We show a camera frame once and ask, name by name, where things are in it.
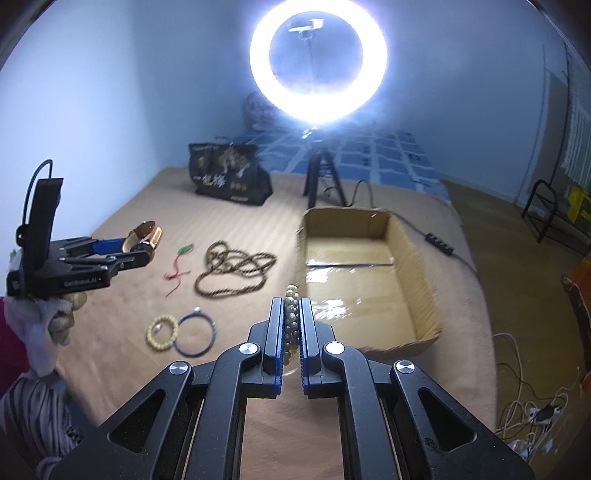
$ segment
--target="glowing white ring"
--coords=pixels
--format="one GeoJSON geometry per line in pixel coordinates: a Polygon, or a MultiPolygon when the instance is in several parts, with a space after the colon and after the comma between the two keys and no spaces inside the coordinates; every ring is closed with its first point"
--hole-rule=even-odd
{"type": "Polygon", "coordinates": [[[313,125],[335,121],[357,110],[378,90],[386,71],[388,49],[376,21],[349,0],[287,0],[273,8],[256,27],[251,41],[251,70],[263,95],[289,115],[313,125]],[[271,69],[269,51],[275,32],[294,15],[324,12],[346,21],[357,33],[363,63],[345,90],[307,95],[286,89],[271,69]]]}

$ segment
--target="light stand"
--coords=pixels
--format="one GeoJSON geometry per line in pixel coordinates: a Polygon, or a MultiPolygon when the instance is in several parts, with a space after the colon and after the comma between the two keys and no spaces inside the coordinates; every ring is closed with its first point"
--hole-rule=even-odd
{"type": "MultiPolygon", "coordinates": [[[[314,64],[312,57],[312,38],[316,35],[316,30],[322,28],[324,20],[321,18],[312,18],[310,21],[302,19],[291,22],[288,26],[290,32],[297,32],[300,39],[306,45],[306,53],[308,58],[308,74],[310,81],[310,94],[316,94],[316,76],[314,74],[314,64]]],[[[335,159],[330,153],[325,137],[318,127],[307,129],[302,139],[309,139],[309,153],[308,153],[308,171],[306,174],[306,186],[304,186],[304,196],[308,196],[308,208],[316,206],[316,196],[318,191],[318,179],[320,177],[320,165],[325,162],[328,166],[336,190],[340,197],[342,206],[347,205],[345,192],[340,182],[339,172],[335,166],[335,159]]]]}

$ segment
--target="gloved hand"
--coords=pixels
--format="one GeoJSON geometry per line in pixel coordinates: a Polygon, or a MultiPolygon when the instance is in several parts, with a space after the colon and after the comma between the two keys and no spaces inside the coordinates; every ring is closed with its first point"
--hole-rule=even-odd
{"type": "Polygon", "coordinates": [[[7,325],[24,343],[31,369],[43,377],[53,371],[57,346],[70,342],[74,311],[86,303],[86,293],[79,292],[60,299],[4,299],[7,325]]]}

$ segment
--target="blue checkered blanket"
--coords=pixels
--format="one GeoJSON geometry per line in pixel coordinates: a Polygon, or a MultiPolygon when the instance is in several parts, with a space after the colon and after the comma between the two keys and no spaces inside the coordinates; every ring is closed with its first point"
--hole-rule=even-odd
{"type": "MultiPolygon", "coordinates": [[[[269,172],[307,172],[308,147],[301,134],[250,131],[233,142],[257,145],[260,164],[269,172]]],[[[387,128],[341,128],[331,132],[327,142],[343,179],[393,185],[450,201],[445,185],[409,133],[391,133],[387,128]]]]}

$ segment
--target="triangular cutout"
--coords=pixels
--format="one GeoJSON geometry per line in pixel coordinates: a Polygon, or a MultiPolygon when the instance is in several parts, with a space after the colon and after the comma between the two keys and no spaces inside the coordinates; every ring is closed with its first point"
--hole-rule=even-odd
{"type": "Polygon", "coordinates": [[[117,425],[110,433],[109,440],[132,452],[141,452],[165,395],[164,390],[156,390],[125,420],[117,425]]]}
{"type": "Polygon", "coordinates": [[[476,433],[464,424],[427,388],[418,391],[437,443],[444,452],[451,452],[476,439],[476,433]]]}

